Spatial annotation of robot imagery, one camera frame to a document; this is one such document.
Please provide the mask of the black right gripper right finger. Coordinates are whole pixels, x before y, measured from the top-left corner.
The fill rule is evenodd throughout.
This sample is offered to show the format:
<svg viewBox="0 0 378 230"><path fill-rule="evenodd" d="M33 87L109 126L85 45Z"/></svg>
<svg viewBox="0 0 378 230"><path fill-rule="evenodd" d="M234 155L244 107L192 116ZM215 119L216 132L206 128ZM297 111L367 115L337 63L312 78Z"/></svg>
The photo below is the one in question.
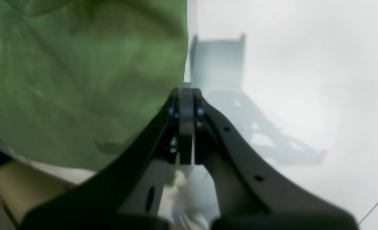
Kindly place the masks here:
<svg viewBox="0 0 378 230"><path fill-rule="evenodd" d="M357 230L354 217L281 175L194 89L195 163L213 179L212 230Z"/></svg>

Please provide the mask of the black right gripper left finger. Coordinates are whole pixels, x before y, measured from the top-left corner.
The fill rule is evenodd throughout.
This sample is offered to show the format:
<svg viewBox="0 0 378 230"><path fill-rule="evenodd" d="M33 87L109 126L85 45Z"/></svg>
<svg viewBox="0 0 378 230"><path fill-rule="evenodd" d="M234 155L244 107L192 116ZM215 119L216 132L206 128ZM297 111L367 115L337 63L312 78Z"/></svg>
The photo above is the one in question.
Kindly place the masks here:
<svg viewBox="0 0 378 230"><path fill-rule="evenodd" d="M30 211L20 230L168 230L158 217L168 169L191 162L193 94L174 89L136 140L109 166Z"/></svg>

